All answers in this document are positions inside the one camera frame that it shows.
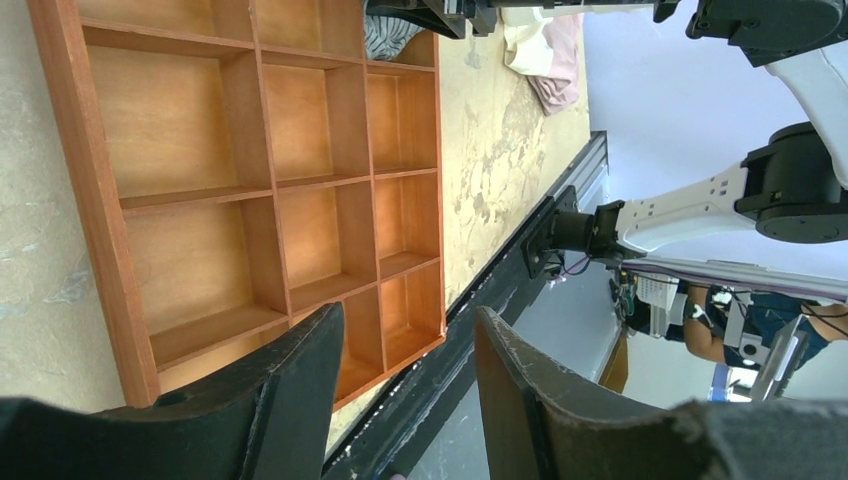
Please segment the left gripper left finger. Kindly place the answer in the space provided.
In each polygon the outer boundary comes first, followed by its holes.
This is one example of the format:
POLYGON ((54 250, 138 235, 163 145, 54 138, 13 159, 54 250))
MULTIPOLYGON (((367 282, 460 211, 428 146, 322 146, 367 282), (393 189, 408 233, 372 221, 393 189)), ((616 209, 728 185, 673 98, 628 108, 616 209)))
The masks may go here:
POLYGON ((145 408, 83 414, 1 401, 5 479, 318 479, 345 338, 327 304, 145 408))

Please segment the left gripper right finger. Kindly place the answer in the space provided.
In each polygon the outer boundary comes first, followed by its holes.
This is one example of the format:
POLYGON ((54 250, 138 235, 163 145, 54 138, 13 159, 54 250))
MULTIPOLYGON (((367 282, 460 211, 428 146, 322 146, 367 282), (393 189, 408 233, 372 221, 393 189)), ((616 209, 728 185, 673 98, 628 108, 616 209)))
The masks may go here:
POLYGON ((843 401, 656 408, 587 380, 488 307, 474 353, 494 479, 843 479, 843 401))

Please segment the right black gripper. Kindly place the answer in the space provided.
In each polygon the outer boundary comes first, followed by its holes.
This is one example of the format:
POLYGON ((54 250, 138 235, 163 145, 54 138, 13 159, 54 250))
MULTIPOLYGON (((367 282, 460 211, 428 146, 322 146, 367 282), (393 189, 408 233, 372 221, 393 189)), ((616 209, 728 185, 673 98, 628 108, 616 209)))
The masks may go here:
POLYGON ((497 1, 488 0, 371 0, 365 13, 408 21, 449 39, 487 36, 497 23, 497 1))

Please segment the grey striped underwear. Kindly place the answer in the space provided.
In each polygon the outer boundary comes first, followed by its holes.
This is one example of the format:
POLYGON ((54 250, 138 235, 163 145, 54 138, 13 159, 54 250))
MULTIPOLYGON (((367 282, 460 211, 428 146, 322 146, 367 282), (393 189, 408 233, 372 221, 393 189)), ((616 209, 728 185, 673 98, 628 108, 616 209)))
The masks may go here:
POLYGON ((364 16, 364 46, 368 60, 392 61, 423 28, 385 16, 364 16))

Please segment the orange compartment tray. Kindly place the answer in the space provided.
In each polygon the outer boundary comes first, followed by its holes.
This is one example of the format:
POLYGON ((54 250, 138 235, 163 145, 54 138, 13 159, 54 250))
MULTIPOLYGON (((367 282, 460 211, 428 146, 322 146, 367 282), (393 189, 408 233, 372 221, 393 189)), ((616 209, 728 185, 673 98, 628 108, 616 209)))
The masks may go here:
POLYGON ((359 1, 27 5, 125 402, 329 303, 343 407, 446 338, 438 39, 359 1))

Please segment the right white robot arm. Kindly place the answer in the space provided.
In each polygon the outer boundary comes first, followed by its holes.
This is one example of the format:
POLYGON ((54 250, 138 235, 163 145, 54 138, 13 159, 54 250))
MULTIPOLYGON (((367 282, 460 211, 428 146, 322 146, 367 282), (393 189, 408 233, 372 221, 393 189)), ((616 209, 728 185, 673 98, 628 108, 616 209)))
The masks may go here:
POLYGON ((438 39, 449 290, 483 269, 594 131, 608 138, 608 198, 639 199, 719 173, 804 120, 739 51, 686 37, 695 7, 659 24, 646 10, 587 14, 579 98, 551 117, 505 65, 501 32, 438 39))

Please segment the pink underwear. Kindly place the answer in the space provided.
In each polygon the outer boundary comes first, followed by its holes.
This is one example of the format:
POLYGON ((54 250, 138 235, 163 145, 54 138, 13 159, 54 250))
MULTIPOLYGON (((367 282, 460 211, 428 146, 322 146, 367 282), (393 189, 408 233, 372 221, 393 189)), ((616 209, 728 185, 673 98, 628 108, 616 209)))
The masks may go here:
POLYGON ((577 14, 552 18, 541 30, 542 65, 527 79, 546 116, 564 111, 580 97, 582 27, 583 15, 577 14))

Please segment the person in white shirt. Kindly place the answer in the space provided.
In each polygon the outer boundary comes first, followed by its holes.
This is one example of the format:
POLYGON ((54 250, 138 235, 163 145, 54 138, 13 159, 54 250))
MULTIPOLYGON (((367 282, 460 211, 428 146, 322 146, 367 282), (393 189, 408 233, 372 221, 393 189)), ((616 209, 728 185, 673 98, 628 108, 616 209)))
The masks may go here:
MULTIPOLYGON (((804 367, 830 344, 847 339, 845 304, 822 304, 771 292, 753 293, 750 300, 751 303, 742 308, 745 331, 760 336, 766 347, 773 344, 778 332, 788 323, 799 316, 806 318, 797 327, 808 340, 798 368, 804 367)), ((757 364, 748 365, 741 356, 741 350, 726 345, 701 317, 686 318, 676 340, 684 343, 687 351, 698 358, 728 367, 760 369, 757 364)))

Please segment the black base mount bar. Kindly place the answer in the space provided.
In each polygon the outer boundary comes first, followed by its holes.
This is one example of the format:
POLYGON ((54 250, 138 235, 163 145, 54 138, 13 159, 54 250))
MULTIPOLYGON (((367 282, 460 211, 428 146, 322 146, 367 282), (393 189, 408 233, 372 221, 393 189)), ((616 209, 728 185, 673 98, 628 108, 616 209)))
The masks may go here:
POLYGON ((577 205, 572 186, 542 200, 451 306, 445 342, 390 380, 329 455, 324 478, 387 479, 412 470, 476 379, 476 308, 491 307, 516 323, 546 285, 542 275, 530 275, 524 243, 555 211, 577 205))

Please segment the aluminium rail frame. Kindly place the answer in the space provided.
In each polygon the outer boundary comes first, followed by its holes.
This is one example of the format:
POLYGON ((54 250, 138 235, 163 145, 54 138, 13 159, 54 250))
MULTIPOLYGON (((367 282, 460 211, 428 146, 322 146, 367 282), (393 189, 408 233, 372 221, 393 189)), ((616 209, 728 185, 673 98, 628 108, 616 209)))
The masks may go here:
POLYGON ((607 132, 593 131, 565 174, 565 186, 574 188, 580 211, 593 211, 609 200, 609 174, 607 132))

